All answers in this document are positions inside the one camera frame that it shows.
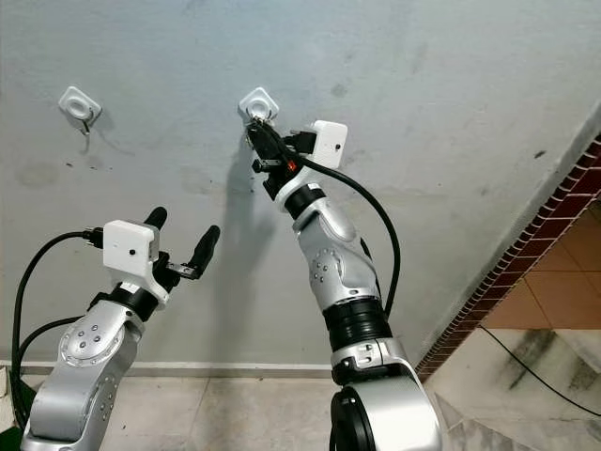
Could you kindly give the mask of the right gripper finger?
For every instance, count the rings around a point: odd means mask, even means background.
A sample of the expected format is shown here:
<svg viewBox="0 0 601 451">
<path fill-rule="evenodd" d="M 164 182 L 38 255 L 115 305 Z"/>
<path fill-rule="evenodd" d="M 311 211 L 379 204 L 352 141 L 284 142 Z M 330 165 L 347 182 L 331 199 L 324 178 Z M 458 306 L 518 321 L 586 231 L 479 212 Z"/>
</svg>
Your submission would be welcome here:
<svg viewBox="0 0 601 451">
<path fill-rule="evenodd" d="M 246 124 L 246 139 L 252 146 L 254 158 L 258 162 L 275 163 L 275 138 L 270 124 Z"/>
<path fill-rule="evenodd" d="M 282 137 L 266 121 L 254 121 L 254 154 L 287 156 L 287 146 L 282 142 Z"/>
</svg>

